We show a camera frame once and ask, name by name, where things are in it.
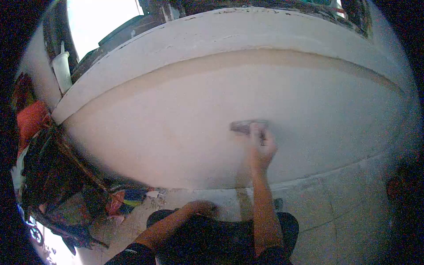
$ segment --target floor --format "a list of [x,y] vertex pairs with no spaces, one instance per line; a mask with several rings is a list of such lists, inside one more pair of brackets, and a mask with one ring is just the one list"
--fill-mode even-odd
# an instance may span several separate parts
[[[282,198],[282,210],[299,222],[299,237],[291,256],[293,264],[378,264],[387,251],[391,215],[385,193],[388,155],[271,186],[274,198]],[[159,209],[182,207],[195,199],[207,199],[220,207],[220,219],[251,218],[251,189],[161,190],[116,225],[97,223],[95,238],[110,244],[92,250],[78,249],[82,264],[104,264],[124,250],[146,228],[148,216]]]

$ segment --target bicycle wheel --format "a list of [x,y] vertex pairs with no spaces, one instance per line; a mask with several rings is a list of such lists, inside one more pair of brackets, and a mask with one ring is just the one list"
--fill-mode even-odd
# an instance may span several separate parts
[[30,233],[33,239],[35,239],[37,245],[42,246],[44,244],[44,238],[43,235],[40,232],[40,229],[36,227],[30,228]]

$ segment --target plaster wall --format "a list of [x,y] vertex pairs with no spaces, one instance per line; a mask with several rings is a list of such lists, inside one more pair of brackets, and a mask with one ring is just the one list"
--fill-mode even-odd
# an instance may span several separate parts
[[214,10],[120,45],[52,115],[93,164],[186,189],[249,186],[244,138],[229,123],[269,120],[279,151],[268,179],[278,185],[417,150],[416,91],[395,55],[377,35],[296,12]]
[[38,26],[21,59],[17,75],[21,72],[31,76],[35,96],[53,111],[62,95],[45,50],[42,24]]
[[375,155],[402,121],[396,87],[307,53],[249,50],[160,68],[92,100],[64,123],[83,152],[154,187],[249,186],[235,120],[265,119],[279,151],[271,184]]

